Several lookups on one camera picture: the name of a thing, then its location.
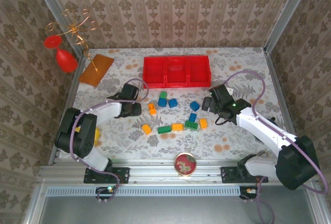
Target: yellow block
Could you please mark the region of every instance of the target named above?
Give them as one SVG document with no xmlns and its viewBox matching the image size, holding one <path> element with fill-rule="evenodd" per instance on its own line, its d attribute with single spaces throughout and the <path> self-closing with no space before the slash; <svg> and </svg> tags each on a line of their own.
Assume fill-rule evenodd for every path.
<svg viewBox="0 0 331 224">
<path fill-rule="evenodd" d="M 150 103 L 150 104 L 148 104 L 148 109 L 149 109 L 149 113 L 150 114 L 156 114 L 156 109 L 155 109 L 155 105 L 154 105 L 154 103 Z"/>
<path fill-rule="evenodd" d="M 208 123 L 206 119 L 199 119 L 199 123 L 200 123 L 200 128 L 201 129 L 205 129 L 208 127 Z"/>
<path fill-rule="evenodd" d="M 79 132 L 81 130 L 81 127 L 76 127 L 75 128 L 75 132 Z M 99 128 L 95 128 L 95 134 L 94 134 L 94 145 L 96 145 L 99 141 L 100 138 L 100 129 Z"/>
<path fill-rule="evenodd" d="M 171 124 L 171 131 L 184 131 L 184 124 L 182 123 Z"/>
<path fill-rule="evenodd" d="M 152 130 L 151 128 L 149 127 L 149 125 L 145 124 L 144 126 L 141 127 L 141 129 L 144 131 L 145 134 L 149 135 Z"/>
</svg>

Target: floral tablecloth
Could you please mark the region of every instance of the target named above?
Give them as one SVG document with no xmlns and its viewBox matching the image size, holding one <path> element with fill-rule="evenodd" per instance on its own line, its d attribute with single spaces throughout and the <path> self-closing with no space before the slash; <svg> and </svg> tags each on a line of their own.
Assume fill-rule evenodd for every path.
<svg viewBox="0 0 331 224">
<path fill-rule="evenodd" d="M 74 107 L 87 109 L 108 96 L 120 92 L 122 86 L 131 78 L 142 78 L 143 58 L 145 56 L 207 54 L 212 72 L 212 87 L 221 84 L 228 76 L 240 70 L 257 71 L 266 82 L 266 93 L 257 105 L 257 111 L 265 117 L 276 118 L 278 126 L 284 127 L 278 100 L 269 75 L 269 69 L 262 48 L 155 48 L 155 49 L 94 49 L 92 56 L 102 54 L 115 59 L 97 88 L 80 84 Z M 228 87 L 233 88 L 233 97 L 244 98 L 248 102 L 258 97 L 262 83 L 251 74 L 240 74 L 233 78 Z M 178 106 L 170 109 L 157 105 L 161 91 L 168 93 L 168 99 L 176 98 Z M 146 90 L 140 90 L 143 97 Z M 102 123 L 99 128 L 101 138 L 97 144 L 102 154 L 118 159 L 174 159 L 181 152 L 192 153 L 197 159 L 241 159 L 257 153 L 267 147 L 255 140 L 254 136 L 243 128 L 226 123 L 214 124 L 217 115 L 202 111 L 196 112 L 199 118 L 206 118 L 208 128 L 164 133 L 159 135 L 157 127 L 184 123 L 192 112 L 190 103 L 202 104 L 203 98 L 209 96 L 208 88 L 166 88 L 151 89 L 148 98 L 142 102 L 142 115 L 112 119 Z M 157 115 L 151 116 L 147 104 L 153 102 Z M 141 126 L 149 124 L 150 135 L 145 135 Z M 68 154 L 61 153 L 60 158 Z"/>
</svg>

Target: patterned wallpaper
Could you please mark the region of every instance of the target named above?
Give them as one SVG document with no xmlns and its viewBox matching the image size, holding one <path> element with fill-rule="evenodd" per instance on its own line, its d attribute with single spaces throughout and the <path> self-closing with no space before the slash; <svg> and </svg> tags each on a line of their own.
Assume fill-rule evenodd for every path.
<svg viewBox="0 0 331 224">
<path fill-rule="evenodd" d="M 72 75 L 44 48 L 44 0 L 0 0 L 0 223 L 19 223 L 48 163 Z"/>
<path fill-rule="evenodd" d="M 93 11 L 92 48 L 262 47 L 286 0 L 57 0 Z"/>
<path fill-rule="evenodd" d="M 314 141 L 331 185 L 331 0 L 301 0 L 271 56 L 296 132 Z"/>
</svg>

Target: red tray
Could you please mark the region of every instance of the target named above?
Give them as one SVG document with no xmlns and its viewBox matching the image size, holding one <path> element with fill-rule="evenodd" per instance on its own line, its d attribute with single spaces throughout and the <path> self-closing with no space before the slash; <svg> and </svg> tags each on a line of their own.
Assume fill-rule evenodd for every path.
<svg viewBox="0 0 331 224">
<path fill-rule="evenodd" d="M 145 57 L 143 80 L 150 88 L 210 87 L 208 56 Z"/>
</svg>

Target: gray floor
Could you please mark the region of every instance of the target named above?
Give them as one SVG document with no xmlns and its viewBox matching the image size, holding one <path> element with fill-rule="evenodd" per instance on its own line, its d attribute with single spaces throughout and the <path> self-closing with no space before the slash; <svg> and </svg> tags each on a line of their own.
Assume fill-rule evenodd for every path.
<svg viewBox="0 0 331 224">
<path fill-rule="evenodd" d="M 264 187 L 261 199 L 276 213 L 276 223 L 315 223 L 304 190 Z M 270 212 L 262 208 L 267 223 Z M 259 221 L 256 204 L 237 197 L 117 197 L 98 203 L 92 197 L 51 197 L 41 217 L 43 224 L 251 224 Z"/>
</svg>

